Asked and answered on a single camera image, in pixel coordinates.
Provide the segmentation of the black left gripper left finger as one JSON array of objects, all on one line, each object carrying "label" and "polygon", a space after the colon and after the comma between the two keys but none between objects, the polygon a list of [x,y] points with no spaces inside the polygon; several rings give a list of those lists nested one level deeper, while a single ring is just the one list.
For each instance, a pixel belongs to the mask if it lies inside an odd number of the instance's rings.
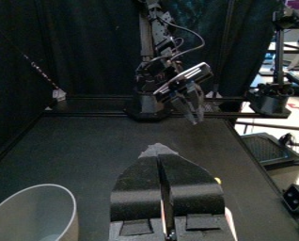
[{"label": "black left gripper left finger", "polygon": [[121,173],[111,193],[109,241],[163,241],[161,220],[161,143],[150,145]]}]

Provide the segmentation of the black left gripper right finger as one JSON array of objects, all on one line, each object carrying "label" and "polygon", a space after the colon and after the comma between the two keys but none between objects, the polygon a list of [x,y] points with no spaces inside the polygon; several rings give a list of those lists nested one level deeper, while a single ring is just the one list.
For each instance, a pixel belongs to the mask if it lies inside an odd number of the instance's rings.
[{"label": "black left gripper right finger", "polygon": [[162,214],[171,241],[238,241],[225,192],[209,171],[157,144]]}]

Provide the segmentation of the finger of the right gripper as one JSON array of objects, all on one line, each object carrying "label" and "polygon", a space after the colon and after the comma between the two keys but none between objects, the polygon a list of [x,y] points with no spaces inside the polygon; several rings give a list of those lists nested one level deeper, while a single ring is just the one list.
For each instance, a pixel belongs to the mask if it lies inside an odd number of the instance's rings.
[{"label": "finger of the right gripper", "polygon": [[202,87],[195,83],[191,82],[187,85],[187,95],[190,98],[190,103],[193,105],[194,111],[198,116],[198,121],[203,121],[203,90]]},{"label": "finger of the right gripper", "polygon": [[197,124],[195,117],[193,115],[193,112],[190,110],[189,104],[185,100],[185,98],[179,95],[175,95],[171,98],[171,104],[177,108],[177,110],[183,114],[186,119],[193,123]]}]

